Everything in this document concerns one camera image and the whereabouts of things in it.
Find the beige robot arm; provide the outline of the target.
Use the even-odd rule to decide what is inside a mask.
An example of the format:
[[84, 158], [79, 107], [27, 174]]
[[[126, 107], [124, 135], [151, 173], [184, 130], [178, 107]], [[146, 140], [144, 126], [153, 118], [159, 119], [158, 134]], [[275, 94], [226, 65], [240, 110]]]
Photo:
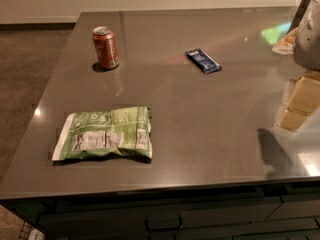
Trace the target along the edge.
[[320, 0], [301, 0], [290, 29], [297, 29], [294, 61], [307, 69], [320, 70]]

